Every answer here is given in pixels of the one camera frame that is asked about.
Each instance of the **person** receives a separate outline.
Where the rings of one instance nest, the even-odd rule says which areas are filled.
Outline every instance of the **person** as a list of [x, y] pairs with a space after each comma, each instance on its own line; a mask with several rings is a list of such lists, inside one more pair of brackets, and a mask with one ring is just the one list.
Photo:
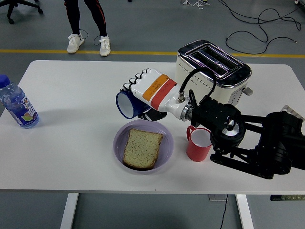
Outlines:
[[[100, 31], [100, 55], [108, 56], [110, 53], [110, 40], [106, 30], [106, 20], [99, 0], [84, 0], [85, 4], [91, 11], [94, 22]], [[69, 46], [68, 53], [75, 53], [78, 48], [85, 42], [80, 31], [80, 10], [78, 0], [64, 0], [64, 5], [67, 10], [67, 16], [71, 25], [72, 34], [68, 37]]]

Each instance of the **orange label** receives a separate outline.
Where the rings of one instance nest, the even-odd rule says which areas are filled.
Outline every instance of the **orange label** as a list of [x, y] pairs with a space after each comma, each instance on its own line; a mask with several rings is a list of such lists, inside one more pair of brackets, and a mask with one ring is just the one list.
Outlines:
[[147, 101], [150, 101], [150, 99], [153, 97], [153, 95], [157, 92], [157, 90], [170, 78], [167, 75], [160, 75], [158, 79], [156, 79], [152, 85], [147, 88], [147, 90], [143, 94], [143, 98]]

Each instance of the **mug handle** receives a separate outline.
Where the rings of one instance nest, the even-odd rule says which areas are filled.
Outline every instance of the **mug handle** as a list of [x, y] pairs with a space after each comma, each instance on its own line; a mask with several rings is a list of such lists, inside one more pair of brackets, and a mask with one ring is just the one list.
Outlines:
[[196, 129], [194, 126], [190, 125], [187, 127], [186, 129], [186, 137], [187, 137], [187, 140], [190, 139], [190, 135], [191, 135], [191, 132]]

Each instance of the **toaster lever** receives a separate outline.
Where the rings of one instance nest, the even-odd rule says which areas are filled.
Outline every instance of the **toaster lever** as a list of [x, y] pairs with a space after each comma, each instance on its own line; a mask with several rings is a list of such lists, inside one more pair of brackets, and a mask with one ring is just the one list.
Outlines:
[[250, 96], [253, 94], [253, 91], [251, 88], [246, 87], [245, 89], [243, 89], [243, 93], [245, 93], [247, 96]]

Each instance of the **bottle cap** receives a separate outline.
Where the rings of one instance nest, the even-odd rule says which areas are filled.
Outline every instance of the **bottle cap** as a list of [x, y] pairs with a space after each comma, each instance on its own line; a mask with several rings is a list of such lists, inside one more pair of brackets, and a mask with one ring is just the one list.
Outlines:
[[0, 75], [0, 88], [6, 87], [10, 84], [10, 79], [7, 75]]

